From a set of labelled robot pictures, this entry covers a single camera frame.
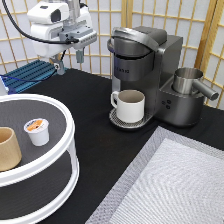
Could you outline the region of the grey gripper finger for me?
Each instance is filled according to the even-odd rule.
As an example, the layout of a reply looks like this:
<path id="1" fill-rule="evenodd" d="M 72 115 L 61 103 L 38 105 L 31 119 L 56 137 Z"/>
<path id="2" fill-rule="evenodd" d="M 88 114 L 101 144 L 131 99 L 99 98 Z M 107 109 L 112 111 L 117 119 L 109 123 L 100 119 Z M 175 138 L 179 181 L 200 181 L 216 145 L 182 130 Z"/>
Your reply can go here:
<path id="1" fill-rule="evenodd" d="M 80 64 L 84 62 L 84 48 L 76 51 L 76 60 Z"/>
<path id="2" fill-rule="evenodd" d="M 65 68 L 64 68 L 63 62 L 57 58 L 52 58 L 51 61 L 53 62 L 53 65 L 57 71 L 57 74 L 63 75 L 65 73 Z"/>

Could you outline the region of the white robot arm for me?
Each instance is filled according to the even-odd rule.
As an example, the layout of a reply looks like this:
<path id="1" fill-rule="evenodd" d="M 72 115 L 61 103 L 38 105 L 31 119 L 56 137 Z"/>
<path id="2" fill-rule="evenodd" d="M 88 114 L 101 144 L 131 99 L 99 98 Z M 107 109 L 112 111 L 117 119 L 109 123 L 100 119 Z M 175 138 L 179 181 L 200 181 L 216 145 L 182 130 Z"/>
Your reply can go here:
<path id="1" fill-rule="evenodd" d="M 38 56 L 52 60 L 59 75 L 65 73 L 63 58 L 69 48 L 76 50 L 78 63 L 84 62 L 84 48 L 97 40 L 89 8 L 80 0 L 42 0 L 27 13 L 31 35 L 47 40 L 34 41 Z"/>

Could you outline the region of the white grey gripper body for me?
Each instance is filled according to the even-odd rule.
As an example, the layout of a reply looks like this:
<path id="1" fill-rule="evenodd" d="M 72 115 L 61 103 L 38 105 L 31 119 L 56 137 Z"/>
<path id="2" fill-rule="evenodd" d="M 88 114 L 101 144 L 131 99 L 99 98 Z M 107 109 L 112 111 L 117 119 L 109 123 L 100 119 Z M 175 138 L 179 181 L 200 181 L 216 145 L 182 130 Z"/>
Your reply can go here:
<path id="1" fill-rule="evenodd" d="M 34 41 L 36 54 L 45 58 L 51 58 L 71 47 L 75 50 L 82 50 L 97 40 L 96 31 L 86 21 L 72 26 L 65 26 L 62 22 L 52 25 L 33 23 L 31 35 L 48 41 L 71 41 L 71 44 L 48 44 Z"/>

